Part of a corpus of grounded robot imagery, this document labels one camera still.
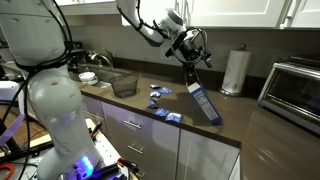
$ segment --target white cabinet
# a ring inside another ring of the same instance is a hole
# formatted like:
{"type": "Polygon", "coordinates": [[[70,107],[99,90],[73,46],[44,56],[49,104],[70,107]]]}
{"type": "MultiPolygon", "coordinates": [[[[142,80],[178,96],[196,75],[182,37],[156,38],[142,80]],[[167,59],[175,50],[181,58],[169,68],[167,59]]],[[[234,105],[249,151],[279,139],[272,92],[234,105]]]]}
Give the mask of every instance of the white cabinet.
{"type": "Polygon", "coordinates": [[[71,5],[71,4],[79,4],[77,0],[56,0],[59,6],[71,5]]]}
{"type": "Polygon", "coordinates": [[[108,138],[109,134],[107,131],[107,125],[104,122],[101,101],[88,96],[82,96],[82,108],[85,118],[90,118],[94,122],[94,124],[102,122],[100,131],[108,138]]]}
{"type": "Polygon", "coordinates": [[[292,0],[281,28],[320,28],[319,0],[292,0]]]}
{"type": "Polygon", "coordinates": [[[109,140],[147,180],[175,180],[179,128],[102,103],[109,140]]]}
{"type": "Polygon", "coordinates": [[[285,0],[184,0],[184,20],[198,27],[276,27],[285,0]]]}
{"type": "MultiPolygon", "coordinates": [[[[144,22],[148,23],[149,25],[153,25],[154,19],[159,19],[164,17],[163,14],[165,13],[166,9],[178,8],[176,6],[175,0],[141,0],[140,1],[140,17],[143,19],[144,22]]],[[[122,17],[122,25],[123,26],[131,26],[128,21],[126,21],[122,17]]]]}
{"type": "Polygon", "coordinates": [[[181,130],[177,180],[239,179],[240,169],[234,169],[239,153],[233,146],[181,130]]]}
{"type": "Polygon", "coordinates": [[[61,10],[64,15],[119,14],[115,0],[104,0],[103,2],[102,0],[92,0],[91,2],[88,1],[88,3],[72,4],[64,2],[64,4],[61,4],[61,10]]]}

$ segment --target plastic basket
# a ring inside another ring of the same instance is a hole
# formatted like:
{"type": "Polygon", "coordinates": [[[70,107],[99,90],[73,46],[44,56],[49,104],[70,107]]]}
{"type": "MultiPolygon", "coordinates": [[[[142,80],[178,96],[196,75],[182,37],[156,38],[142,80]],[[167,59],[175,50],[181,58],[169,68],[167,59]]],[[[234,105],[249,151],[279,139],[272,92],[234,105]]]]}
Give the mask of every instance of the plastic basket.
{"type": "Polygon", "coordinates": [[[138,77],[133,75],[122,75],[110,79],[115,96],[124,98],[137,93],[138,77]]]}

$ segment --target blue wrapper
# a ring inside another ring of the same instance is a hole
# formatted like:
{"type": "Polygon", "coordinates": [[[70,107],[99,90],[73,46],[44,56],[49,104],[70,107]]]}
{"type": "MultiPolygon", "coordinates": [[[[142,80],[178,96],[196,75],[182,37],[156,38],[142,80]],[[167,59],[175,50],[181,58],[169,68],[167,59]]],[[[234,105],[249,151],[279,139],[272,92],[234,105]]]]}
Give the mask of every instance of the blue wrapper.
{"type": "Polygon", "coordinates": [[[152,89],[159,89],[160,88],[160,86],[158,84],[150,84],[150,87],[152,89]]]}
{"type": "Polygon", "coordinates": [[[160,98],[161,94],[158,91],[152,91],[150,93],[150,97],[157,97],[160,98]]]}
{"type": "Polygon", "coordinates": [[[157,103],[156,100],[154,99],[149,99],[149,103],[148,103],[148,108],[151,108],[151,109],[158,109],[159,107],[159,104],[157,103]]]}
{"type": "Polygon", "coordinates": [[[178,113],[170,113],[166,117],[166,121],[174,121],[174,122],[180,123],[181,120],[182,120],[182,115],[178,113]]]}
{"type": "Polygon", "coordinates": [[[169,110],[163,109],[163,108],[159,108],[156,112],[154,112],[153,114],[158,115],[158,116],[163,116],[166,117],[168,116],[168,114],[170,113],[169,110]]]}
{"type": "Polygon", "coordinates": [[[167,87],[163,87],[163,88],[159,89],[158,92],[160,94],[168,95],[168,94],[172,93],[172,90],[167,87]]]}

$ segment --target robotic manipulator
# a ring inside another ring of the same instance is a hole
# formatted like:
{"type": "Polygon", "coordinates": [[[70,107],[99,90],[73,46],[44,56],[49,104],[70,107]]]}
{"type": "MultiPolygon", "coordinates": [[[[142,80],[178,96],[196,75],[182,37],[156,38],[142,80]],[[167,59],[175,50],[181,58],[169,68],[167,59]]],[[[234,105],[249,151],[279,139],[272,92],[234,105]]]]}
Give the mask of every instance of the robotic manipulator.
{"type": "MultiPolygon", "coordinates": [[[[176,11],[168,10],[162,19],[148,25],[140,17],[140,0],[116,0],[116,3],[121,15],[151,46],[161,46],[166,39],[171,41],[166,56],[176,56],[185,75],[198,80],[194,66],[201,60],[211,67],[205,32],[186,29],[176,11]],[[194,43],[199,34],[203,46],[194,43]]],[[[39,163],[38,179],[61,176],[68,180],[88,179],[102,158],[87,130],[80,90],[70,79],[63,60],[66,36],[55,17],[60,14],[51,0],[3,1],[0,5],[1,29],[16,64],[29,81],[29,102],[54,144],[39,163]]]]}

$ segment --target kitchen sink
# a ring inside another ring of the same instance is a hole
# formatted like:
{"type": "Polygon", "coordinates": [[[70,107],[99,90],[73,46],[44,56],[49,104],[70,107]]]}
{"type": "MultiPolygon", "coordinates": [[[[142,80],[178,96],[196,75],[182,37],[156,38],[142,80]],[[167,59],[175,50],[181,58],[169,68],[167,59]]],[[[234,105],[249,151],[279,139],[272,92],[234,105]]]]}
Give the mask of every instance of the kitchen sink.
{"type": "Polygon", "coordinates": [[[110,79],[117,76],[127,75],[126,73],[117,72],[105,67],[95,65],[80,65],[74,72],[69,72],[70,78],[74,81],[81,82],[79,74],[83,72],[94,72],[98,78],[98,83],[93,85],[98,88],[107,88],[111,86],[110,79]]]}

